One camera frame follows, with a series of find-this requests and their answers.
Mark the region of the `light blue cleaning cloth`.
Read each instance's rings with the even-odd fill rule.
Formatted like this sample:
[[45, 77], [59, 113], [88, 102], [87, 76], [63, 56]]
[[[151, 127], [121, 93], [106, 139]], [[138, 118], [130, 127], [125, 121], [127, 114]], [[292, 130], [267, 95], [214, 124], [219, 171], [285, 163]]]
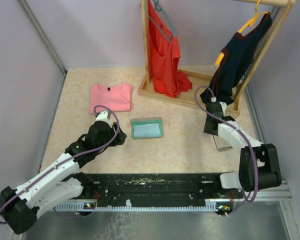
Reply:
[[135, 138], [158, 138], [161, 137], [160, 125], [158, 123], [148, 123], [133, 127]]

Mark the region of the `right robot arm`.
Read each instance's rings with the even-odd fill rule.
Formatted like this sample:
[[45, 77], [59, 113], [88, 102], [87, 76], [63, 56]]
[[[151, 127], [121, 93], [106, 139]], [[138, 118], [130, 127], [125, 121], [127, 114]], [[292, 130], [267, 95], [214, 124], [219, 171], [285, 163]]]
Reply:
[[220, 174], [219, 182], [213, 185], [214, 194], [225, 198], [231, 189], [252, 192], [280, 186], [282, 176], [276, 147], [248, 135], [233, 117], [225, 115], [226, 108], [227, 105], [219, 101], [206, 105], [203, 132], [220, 137], [239, 152], [239, 170]]

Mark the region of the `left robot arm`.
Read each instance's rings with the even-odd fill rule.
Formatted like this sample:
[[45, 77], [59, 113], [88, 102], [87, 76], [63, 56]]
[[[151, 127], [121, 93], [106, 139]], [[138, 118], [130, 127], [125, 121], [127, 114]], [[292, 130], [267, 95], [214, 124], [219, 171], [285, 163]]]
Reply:
[[108, 147], [123, 145], [126, 137], [119, 122], [95, 121], [44, 171], [16, 188], [7, 186], [1, 191], [0, 224], [23, 234], [57, 205], [79, 196], [91, 197], [93, 181], [79, 170]]

